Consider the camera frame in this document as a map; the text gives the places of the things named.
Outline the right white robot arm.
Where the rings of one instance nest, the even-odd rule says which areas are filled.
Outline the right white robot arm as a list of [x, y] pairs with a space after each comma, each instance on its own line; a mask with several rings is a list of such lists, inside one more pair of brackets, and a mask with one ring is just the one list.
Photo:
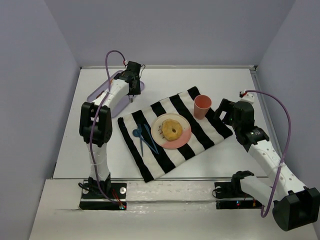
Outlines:
[[262, 183], [251, 171], [237, 171], [228, 182], [215, 184], [218, 199], [241, 198], [248, 195], [260, 202], [266, 212], [272, 210], [277, 225], [290, 231], [318, 220], [320, 192], [300, 181], [275, 151], [269, 136], [255, 125], [252, 101], [232, 102], [223, 99], [214, 114], [231, 126], [238, 143], [253, 157], [273, 185]]

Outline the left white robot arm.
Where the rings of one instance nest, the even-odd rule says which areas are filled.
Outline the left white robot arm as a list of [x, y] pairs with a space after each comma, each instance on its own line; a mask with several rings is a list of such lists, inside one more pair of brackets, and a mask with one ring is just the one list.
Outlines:
[[116, 72], [97, 88], [80, 110], [79, 134], [89, 151], [90, 175], [88, 190], [107, 195], [111, 189], [111, 174], [107, 164], [107, 143], [112, 136], [112, 112], [125, 96], [141, 93], [142, 65], [129, 61], [123, 71]]

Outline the metal serving tongs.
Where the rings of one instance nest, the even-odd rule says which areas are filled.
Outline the metal serving tongs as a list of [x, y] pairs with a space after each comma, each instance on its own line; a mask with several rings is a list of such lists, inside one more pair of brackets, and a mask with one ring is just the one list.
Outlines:
[[134, 102], [134, 95], [129, 95], [128, 99], [129, 99], [130, 103], [133, 103]]

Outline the large beige bagel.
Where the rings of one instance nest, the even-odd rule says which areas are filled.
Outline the large beige bagel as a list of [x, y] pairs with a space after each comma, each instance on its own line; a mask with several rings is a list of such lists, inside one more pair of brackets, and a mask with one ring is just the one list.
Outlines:
[[183, 133], [181, 124], [174, 119], [166, 119], [161, 126], [162, 135], [168, 141], [174, 141], [180, 138]]

